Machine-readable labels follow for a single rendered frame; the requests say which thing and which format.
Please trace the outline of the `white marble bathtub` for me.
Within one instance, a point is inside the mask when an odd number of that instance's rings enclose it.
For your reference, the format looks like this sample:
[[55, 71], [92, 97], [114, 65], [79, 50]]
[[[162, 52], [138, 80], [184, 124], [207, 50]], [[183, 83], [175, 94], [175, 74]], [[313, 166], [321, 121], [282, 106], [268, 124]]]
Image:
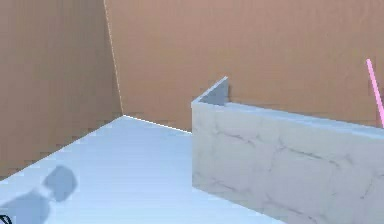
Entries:
[[384, 129], [233, 103], [191, 103], [192, 184], [286, 224], [384, 224]]

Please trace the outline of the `pink thin rod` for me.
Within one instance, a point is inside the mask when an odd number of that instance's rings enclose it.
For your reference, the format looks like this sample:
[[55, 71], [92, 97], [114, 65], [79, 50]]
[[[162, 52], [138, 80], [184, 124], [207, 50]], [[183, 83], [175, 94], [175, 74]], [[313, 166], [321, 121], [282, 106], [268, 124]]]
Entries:
[[372, 86], [372, 90], [373, 90], [374, 97], [375, 97], [375, 102], [376, 102], [376, 107], [377, 107], [377, 111], [379, 114], [380, 123], [381, 123], [382, 128], [384, 128], [384, 104], [383, 104], [382, 99], [381, 99], [378, 82], [377, 82], [377, 79], [375, 76], [375, 71], [373, 69], [373, 64], [369, 58], [367, 58], [365, 60], [365, 63], [367, 66], [369, 77], [370, 77], [371, 86]]

